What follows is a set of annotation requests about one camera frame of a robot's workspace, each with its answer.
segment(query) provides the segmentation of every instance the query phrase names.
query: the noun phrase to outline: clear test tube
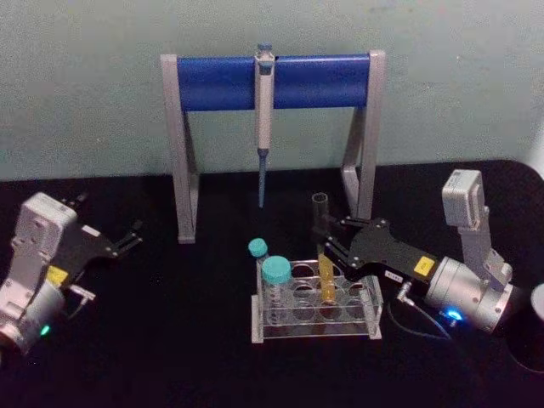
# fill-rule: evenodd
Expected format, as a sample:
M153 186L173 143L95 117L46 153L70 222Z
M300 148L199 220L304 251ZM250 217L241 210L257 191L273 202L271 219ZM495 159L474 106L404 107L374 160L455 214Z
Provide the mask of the clear test tube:
M321 231L329 230L329 197L325 193L312 195L312 208L314 212L314 227ZM321 301L327 304L336 302L334 290L334 266L332 261L325 256L323 246L317 246L317 260L320 270Z

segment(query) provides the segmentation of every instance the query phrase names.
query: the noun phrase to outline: pipette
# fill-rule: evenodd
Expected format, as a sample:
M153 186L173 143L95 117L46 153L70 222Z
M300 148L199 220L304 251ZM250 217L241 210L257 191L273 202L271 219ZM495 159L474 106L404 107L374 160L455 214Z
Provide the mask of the pipette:
M270 148L270 123L274 109L274 63L272 45L263 42L255 54L255 134L258 153L258 206L264 205L266 157Z

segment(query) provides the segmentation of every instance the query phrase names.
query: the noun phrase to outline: gray metal frame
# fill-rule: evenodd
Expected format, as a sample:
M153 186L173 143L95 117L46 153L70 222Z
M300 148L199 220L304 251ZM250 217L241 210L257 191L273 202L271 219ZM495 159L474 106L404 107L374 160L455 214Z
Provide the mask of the gray metal frame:
M357 218L371 217L377 141L385 83L385 52L373 50L370 52L370 58L366 108L354 109L341 168L349 211L352 217ZM178 242L192 244L195 242L196 234L199 174L196 169L195 150L190 136L187 113L181 106L178 56L176 54L161 55L161 66L178 215ZM357 175L358 165L360 165L360 177Z
M178 242L195 243L199 174L187 112L179 95L178 56L161 55L162 86L172 160L173 189L178 214Z

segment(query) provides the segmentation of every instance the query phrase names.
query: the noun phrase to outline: teal cap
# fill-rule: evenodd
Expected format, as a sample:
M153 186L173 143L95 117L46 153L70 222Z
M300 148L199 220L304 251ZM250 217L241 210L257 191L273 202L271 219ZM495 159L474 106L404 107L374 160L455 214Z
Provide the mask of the teal cap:
M263 279L270 285L286 283L291 279L291 264L283 257L273 256L263 262Z
M247 249L249 249L252 257L255 258L261 258L266 255L266 252L269 251L269 248L267 247L263 238L255 238L254 240L251 240L247 246Z

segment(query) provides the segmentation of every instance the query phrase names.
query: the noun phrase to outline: blue screw cap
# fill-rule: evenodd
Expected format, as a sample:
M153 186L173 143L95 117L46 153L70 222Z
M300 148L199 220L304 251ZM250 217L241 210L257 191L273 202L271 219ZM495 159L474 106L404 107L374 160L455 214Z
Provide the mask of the blue screw cap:
M249 249L249 253L252 254L252 257L255 258L261 258L266 255L266 252L269 251L269 248L266 245L266 242L264 242L263 238L255 238L254 240L251 240L247 246L247 249Z
M260 42L257 49L259 51L272 51L272 44L270 42Z
M286 283L291 279L291 264L283 257L273 256L263 262L263 279L270 285Z

